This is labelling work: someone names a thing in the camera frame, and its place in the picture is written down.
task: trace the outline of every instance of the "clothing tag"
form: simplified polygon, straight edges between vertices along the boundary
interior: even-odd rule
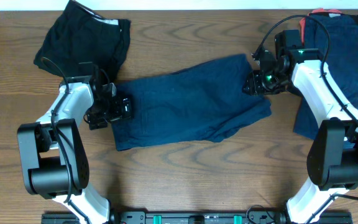
[[[340,16],[339,13],[329,13],[328,15],[329,15],[331,18],[332,18],[332,17],[336,17],[336,16]]]
[[[100,21],[100,22],[104,22],[106,24],[118,26],[118,19],[97,19],[97,18],[94,18],[94,19],[96,19],[97,21]]]

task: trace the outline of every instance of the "wood grain surface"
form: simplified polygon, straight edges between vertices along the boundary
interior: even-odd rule
[[[174,72],[214,58],[245,53],[250,60],[280,19],[308,11],[101,11],[132,20],[131,46],[119,81]],[[358,11],[345,11],[358,14]],[[34,122],[57,96],[61,78],[33,59],[61,12],[0,12],[0,223],[40,223],[65,208],[29,195],[23,185],[16,130]],[[298,27],[298,20],[273,32]],[[273,49],[273,37],[266,43]],[[110,128],[80,128],[91,182],[119,210],[246,210],[282,207],[308,177],[312,141],[293,133],[300,98],[270,96],[273,114],[222,143],[179,142],[117,152]],[[351,193],[358,195],[358,189]],[[331,209],[358,202],[338,199]]]

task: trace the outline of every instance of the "green connector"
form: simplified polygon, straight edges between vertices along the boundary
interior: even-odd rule
[[[242,224],[242,216],[235,215],[234,216],[234,224]]]
[[[155,215],[153,217],[153,224],[161,224],[162,223],[162,217],[161,215]]]

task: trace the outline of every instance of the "black mounting base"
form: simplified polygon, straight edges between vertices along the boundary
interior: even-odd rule
[[[145,213],[123,212],[119,214],[122,224],[287,224],[283,213],[268,210],[272,220],[265,211],[246,213]],[[44,214],[41,224],[80,224],[72,213]],[[353,224],[349,212],[324,212],[315,224]]]

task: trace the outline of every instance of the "red fabric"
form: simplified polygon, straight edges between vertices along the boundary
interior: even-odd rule
[[[319,9],[315,9],[313,10],[311,13],[316,13],[316,12],[332,12],[332,13],[342,13],[341,11],[337,10],[337,9],[330,9],[330,10],[324,10],[323,8],[319,8]],[[301,25],[301,39],[302,39],[302,44],[305,43],[305,23],[306,23],[306,18],[301,19],[301,21],[299,21],[299,24]]]

